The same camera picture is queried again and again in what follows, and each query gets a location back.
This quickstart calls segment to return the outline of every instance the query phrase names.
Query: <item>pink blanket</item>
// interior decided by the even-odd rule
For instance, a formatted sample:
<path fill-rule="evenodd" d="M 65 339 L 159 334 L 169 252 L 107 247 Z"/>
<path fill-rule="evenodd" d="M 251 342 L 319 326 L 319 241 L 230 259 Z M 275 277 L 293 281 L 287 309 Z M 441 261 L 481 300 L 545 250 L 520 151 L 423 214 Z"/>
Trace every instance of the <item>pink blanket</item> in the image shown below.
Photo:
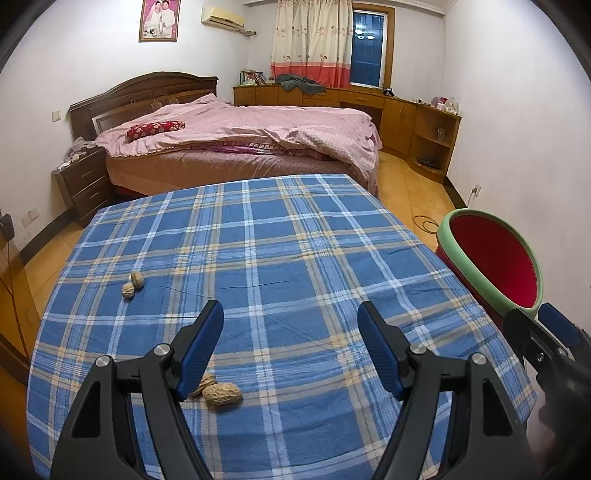
<path fill-rule="evenodd" d="M 186 128 L 129 142 L 129 127 L 179 120 Z M 268 144 L 285 150 L 312 149 L 351 165 L 367 178 L 382 147 L 366 113 L 341 108 L 296 106 L 233 106 L 212 93 L 181 105 L 166 105 L 154 113 L 101 133 L 95 143 L 110 157 L 136 157 L 183 150 L 211 142 Z"/>

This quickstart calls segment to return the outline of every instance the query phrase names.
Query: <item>air conditioner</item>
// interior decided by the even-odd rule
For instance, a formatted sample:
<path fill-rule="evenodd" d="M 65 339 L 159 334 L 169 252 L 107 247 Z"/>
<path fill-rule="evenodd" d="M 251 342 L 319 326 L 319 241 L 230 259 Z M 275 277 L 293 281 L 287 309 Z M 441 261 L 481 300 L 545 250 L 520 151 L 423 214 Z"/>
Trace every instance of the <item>air conditioner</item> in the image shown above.
<path fill-rule="evenodd" d="M 201 23 L 212 27 L 244 32 L 244 18 L 219 7 L 203 7 Z"/>

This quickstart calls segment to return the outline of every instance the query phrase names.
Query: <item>window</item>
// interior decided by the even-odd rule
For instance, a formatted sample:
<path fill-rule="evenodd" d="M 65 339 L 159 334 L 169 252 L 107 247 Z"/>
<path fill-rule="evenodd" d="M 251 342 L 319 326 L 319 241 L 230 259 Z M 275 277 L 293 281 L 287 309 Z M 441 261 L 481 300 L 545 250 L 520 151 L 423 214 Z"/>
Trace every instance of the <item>window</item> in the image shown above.
<path fill-rule="evenodd" d="M 390 86 L 394 52 L 394 9 L 353 4 L 352 85 Z"/>

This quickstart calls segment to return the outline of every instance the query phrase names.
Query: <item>blue plaid tablecloth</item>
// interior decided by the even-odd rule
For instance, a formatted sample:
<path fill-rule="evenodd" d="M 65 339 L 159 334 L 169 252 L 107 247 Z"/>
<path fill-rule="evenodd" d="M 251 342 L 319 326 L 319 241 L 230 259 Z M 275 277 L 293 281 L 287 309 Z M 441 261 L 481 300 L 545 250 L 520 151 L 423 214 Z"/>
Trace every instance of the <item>blue plaid tablecloth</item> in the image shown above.
<path fill-rule="evenodd" d="M 132 270 L 145 287 L 125 301 Z M 183 411 L 224 479 L 369 479 L 400 412 L 357 329 L 371 300 L 411 342 L 440 355 L 483 352 L 519 417 L 533 388 L 457 278 L 346 175 L 303 175 L 181 190 L 101 210 L 51 294 L 33 354 L 27 420 L 48 476 L 60 430 L 93 360 L 144 355 L 209 299 L 225 325 L 208 366 L 244 393 L 234 410 Z M 142 398 L 132 399 L 147 472 L 162 478 Z M 441 394 L 423 475 L 436 472 L 451 397 Z"/>

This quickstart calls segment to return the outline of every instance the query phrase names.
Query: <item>white wall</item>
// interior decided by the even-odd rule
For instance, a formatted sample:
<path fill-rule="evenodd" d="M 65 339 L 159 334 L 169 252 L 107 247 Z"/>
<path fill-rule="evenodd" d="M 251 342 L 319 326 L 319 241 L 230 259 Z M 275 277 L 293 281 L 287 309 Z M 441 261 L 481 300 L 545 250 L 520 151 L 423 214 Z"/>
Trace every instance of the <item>white wall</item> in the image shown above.
<path fill-rule="evenodd" d="M 591 82 L 529 0 L 458 0 L 446 17 L 443 91 L 463 119 L 448 176 L 470 205 L 514 225 L 546 301 L 591 327 Z"/>
<path fill-rule="evenodd" d="M 248 42 L 202 25 L 204 3 L 181 3 L 176 43 L 138 42 L 141 0 L 57 0 L 26 33 L 0 73 L 0 208 L 15 219 L 19 248 L 65 210 L 50 172 L 72 144 L 71 104 L 158 70 L 215 75 L 219 96 L 232 99 Z M 206 3 L 246 15 L 235 0 Z M 58 109 L 63 119 L 53 124 Z M 40 217 L 25 229 L 20 217 L 34 207 Z"/>
<path fill-rule="evenodd" d="M 246 28 L 256 30 L 256 37 L 248 39 L 248 68 L 271 74 L 271 54 L 275 36 L 277 2 L 271 0 L 247 7 Z"/>
<path fill-rule="evenodd" d="M 430 102 L 441 90 L 445 23 L 441 15 L 396 6 L 391 86 L 396 96 Z"/>
<path fill-rule="evenodd" d="M 396 9 L 391 82 L 394 93 L 401 98 L 422 98 L 426 101 L 441 95 L 443 17 L 396 2 L 373 3 Z M 271 71 L 276 11 L 275 1 L 255 4 L 247 9 L 246 26 L 258 32 L 249 40 L 248 68 L 264 72 L 267 76 Z"/>

